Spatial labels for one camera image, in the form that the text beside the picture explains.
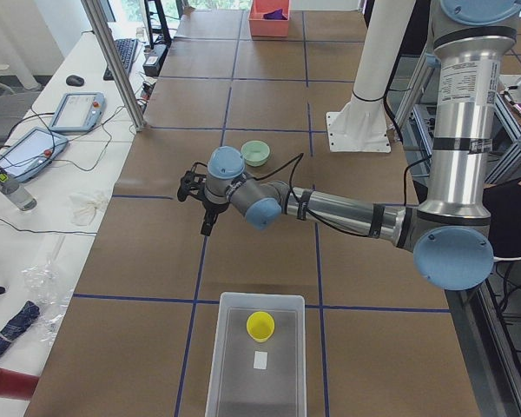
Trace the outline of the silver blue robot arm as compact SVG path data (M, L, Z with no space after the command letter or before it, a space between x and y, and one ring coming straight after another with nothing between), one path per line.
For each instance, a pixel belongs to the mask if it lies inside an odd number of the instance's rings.
M417 270L437 287L465 290L485 281L494 262L491 215L482 203L486 163L501 60L516 42L520 11L520 1L432 2L427 41L440 64L439 91L428 194L417 207L260 182L238 149L223 146L199 185L201 232L209 235L228 206L258 229L292 215L387 240L411 252Z

